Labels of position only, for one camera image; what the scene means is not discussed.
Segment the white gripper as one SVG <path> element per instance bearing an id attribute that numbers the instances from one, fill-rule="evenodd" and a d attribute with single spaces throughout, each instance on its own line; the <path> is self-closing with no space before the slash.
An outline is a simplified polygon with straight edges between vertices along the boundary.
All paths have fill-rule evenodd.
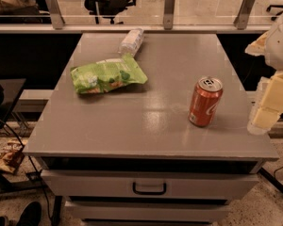
<path id="1" fill-rule="evenodd" d="M 283 71 L 283 13 L 270 30 L 247 45 L 244 52 L 250 56 L 265 56 L 265 63 Z M 261 77 L 255 93 L 247 130 L 252 135 L 266 134 L 283 114 L 283 72 L 271 78 Z"/>

